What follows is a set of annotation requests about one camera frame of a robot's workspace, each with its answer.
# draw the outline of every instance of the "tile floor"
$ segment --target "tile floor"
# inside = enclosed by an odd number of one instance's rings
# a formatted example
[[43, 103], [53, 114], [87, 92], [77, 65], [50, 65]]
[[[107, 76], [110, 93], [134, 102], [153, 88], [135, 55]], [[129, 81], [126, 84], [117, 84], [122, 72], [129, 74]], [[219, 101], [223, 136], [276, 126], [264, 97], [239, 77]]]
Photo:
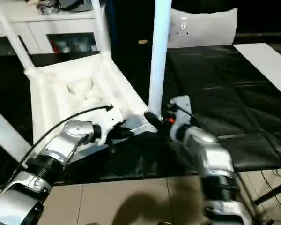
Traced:
[[[263, 173], [273, 188], [281, 184], [281, 177], [272, 171]], [[260, 171], [243, 172], [241, 176], [254, 199], [269, 190]], [[202, 204], [196, 176], [54, 187], [38, 224], [157, 225], [166, 221], [199, 225], [205, 221]], [[281, 208], [275, 199], [263, 203], [259, 210], [264, 220], [281, 224]]]

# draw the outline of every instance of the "white pole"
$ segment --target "white pole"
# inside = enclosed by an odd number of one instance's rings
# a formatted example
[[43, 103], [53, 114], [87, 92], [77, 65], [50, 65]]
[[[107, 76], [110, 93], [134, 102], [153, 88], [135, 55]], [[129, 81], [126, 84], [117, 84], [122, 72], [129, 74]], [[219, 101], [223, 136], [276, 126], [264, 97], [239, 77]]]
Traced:
[[149, 109], [156, 116], [160, 116], [161, 113], [171, 4], [172, 0], [156, 0], [155, 2]]
[[31, 148], [29, 143], [0, 114], [0, 146], [18, 162]]
[[5, 33], [8, 37], [9, 42], [11, 43], [12, 47], [14, 48], [15, 53], [19, 57], [22, 65], [25, 69], [35, 67], [29, 58], [24, 46], [22, 45], [19, 37], [16, 35], [15, 31], [13, 30], [12, 26], [10, 25], [9, 21], [7, 20], [5, 14], [3, 13], [0, 7], [0, 22], [3, 26]]
[[95, 21], [97, 26], [97, 36], [98, 40], [96, 42], [99, 42], [98, 47], [99, 51], [102, 53], [110, 53], [110, 43], [108, 39], [108, 29], [106, 25], [106, 21], [103, 19], [102, 13], [101, 13], [101, 6], [100, 6], [100, 0], [91, 0], [92, 7], [95, 12]]

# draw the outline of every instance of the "black tablecloth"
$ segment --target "black tablecloth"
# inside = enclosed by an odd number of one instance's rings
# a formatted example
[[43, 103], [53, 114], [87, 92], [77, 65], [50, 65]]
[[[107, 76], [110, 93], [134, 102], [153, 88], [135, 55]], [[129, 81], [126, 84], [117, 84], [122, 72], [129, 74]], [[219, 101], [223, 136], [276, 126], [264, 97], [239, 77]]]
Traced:
[[[34, 55], [37, 66], [87, 54]], [[114, 52], [113, 60], [148, 103], [150, 51]], [[163, 102], [189, 95], [194, 114], [219, 136], [239, 171], [281, 167], [281, 93], [232, 46], [168, 50]], [[0, 112], [30, 143], [29, 81], [16, 57], [0, 57]], [[144, 133], [67, 167], [59, 184], [196, 173], [177, 143]], [[16, 162], [0, 148], [0, 184]]]

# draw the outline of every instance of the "black cable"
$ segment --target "black cable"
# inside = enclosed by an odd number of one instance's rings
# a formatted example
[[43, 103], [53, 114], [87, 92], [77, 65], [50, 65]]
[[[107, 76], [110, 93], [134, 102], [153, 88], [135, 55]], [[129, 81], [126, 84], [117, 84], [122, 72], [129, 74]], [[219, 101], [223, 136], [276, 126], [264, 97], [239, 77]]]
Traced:
[[274, 169], [272, 170], [273, 175], [275, 175], [276, 177], [281, 177], [281, 174], [278, 172], [278, 169]]
[[203, 129], [205, 129], [207, 132], [209, 132], [214, 137], [216, 137], [216, 139], [218, 139], [218, 136], [216, 136], [207, 126], [205, 126], [194, 114], [192, 114], [191, 112], [187, 111], [186, 109], [178, 106], [177, 104], [173, 104], [173, 107], [176, 108], [176, 109], [179, 109], [179, 110], [183, 111], [184, 113], [193, 117]]
[[[272, 186], [271, 186], [270, 183], [267, 181], [267, 179], [266, 179], [266, 177], [264, 176], [263, 172], [262, 172], [262, 171], [260, 171], [260, 172], [261, 172], [261, 175], [262, 175], [264, 181], [266, 182], [267, 186], [268, 186], [268, 187], [271, 189], [271, 191], [272, 191], [272, 190], [273, 190], [273, 189], [272, 189]], [[279, 207], [281, 208], [281, 202], [279, 201], [279, 199], [278, 199], [277, 196], [275, 196], [275, 198], [276, 198], [276, 202], [278, 203]]]
[[88, 113], [88, 112], [91, 112], [91, 111], [95, 111], [95, 110], [99, 110], [99, 109], [106, 109], [106, 110], [110, 110], [112, 109], [113, 107], [112, 106], [100, 106], [100, 107], [96, 107], [96, 108], [91, 108], [91, 109], [87, 109], [87, 110], [84, 110], [84, 111], [81, 111], [81, 112], [78, 112], [72, 116], [69, 116], [67, 118], [65, 118], [64, 120], [62, 120], [61, 122], [59, 122], [58, 124], [56, 124], [55, 126], [53, 126], [51, 129], [49, 129], [43, 136], [41, 136], [40, 139], [38, 139], [38, 141], [32, 145], [32, 147], [28, 150], [28, 152], [24, 155], [24, 157], [21, 159], [21, 161], [19, 162], [18, 166], [15, 168], [13, 174], [11, 175], [11, 177], [9, 178], [7, 184], [5, 185], [4, 188], [6, 188], [6, 186], [15, 178], [15, 175], [16, 173], [19, 171], [19, 169], [21, 168], [23, 162], [26, 160], [26, 158], [30, 155], [30, 153], [38, 146], [38, 144], [40, 144], [40, 142], [42, 140], [44, 140], [49, 133], [51, 133], [55, 128], [59, 127], [61, 124], [63, 124], [64, 122], [67, 122], [68, 120], [76, 117], [76, 116], [79, 116], [81, 114], [84, 114], [84, 113]]

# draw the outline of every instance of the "robotic arm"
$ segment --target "robotic arm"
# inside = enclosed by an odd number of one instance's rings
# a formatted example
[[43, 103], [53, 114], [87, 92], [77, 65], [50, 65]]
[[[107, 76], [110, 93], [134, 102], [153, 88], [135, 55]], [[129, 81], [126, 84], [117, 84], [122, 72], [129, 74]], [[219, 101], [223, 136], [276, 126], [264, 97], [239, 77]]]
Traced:
[[101, 138], [99, 125], [71, 120], [0, 193], [0, 225], [36, 225], [43, 203], [80, 145]]
[[[252, 218], [237, 201], [237, 183], [228, 151], [213, 135], [190, 124], [191, 116], [185, 113], [191, 111], [189, 97], [174, 98], [170, 108], [174, 119], [170, 120], [167, 132], [173, 141], [181, 141], [187, 152], [197, 159], [207, 202], [206, 216], [216, 225], [251, 225]], [[104, 144], [108, 131], [122, 120], [120, 113], [113, 110], [99, 122], [100, 125], [79, 120], [67, 122], [36, 158], [27, 160], [27, 170], [19, 172], [0, 193], [0, 225], [37, 224], [44, 201], [77, 147], [95, 141]], [[146, 113], [145, 117], [157, 129], [163, 129], [152, 113]]]
[[145, 114], [157, 129], [163, 129], [170, 138], [184, 144], [185, 150], [198, 163], [202, 192], [205, 195], [205, 214], [211, 224], [252, 225], [252, 218], [237, 200], [237, 182], [231, 156], [207, 131], [190, 124], [190, 99], [180, 96], [168, 106], [170, 119], [161, 123], [152, 113]]

